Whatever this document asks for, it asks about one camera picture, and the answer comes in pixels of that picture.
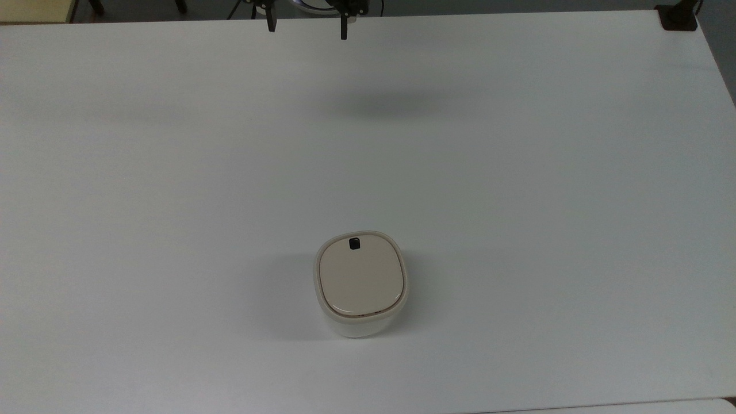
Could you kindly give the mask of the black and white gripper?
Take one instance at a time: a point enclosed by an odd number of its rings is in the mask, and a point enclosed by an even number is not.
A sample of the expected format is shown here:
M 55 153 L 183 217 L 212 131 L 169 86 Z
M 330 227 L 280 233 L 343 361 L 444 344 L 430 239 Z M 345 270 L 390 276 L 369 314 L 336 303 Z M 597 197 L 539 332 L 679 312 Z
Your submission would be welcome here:
M 269 32 L 275 32 L 278 19 L 276 3 L 278 1 L 251 1 L 256 12 L 266 16 Z M 286 1 L 303 13 L 318 16 L 340 16 L 340 39 L 348 38 L 348 21 L 350 17 L 365 16 L 370 11 L 369 1 Z

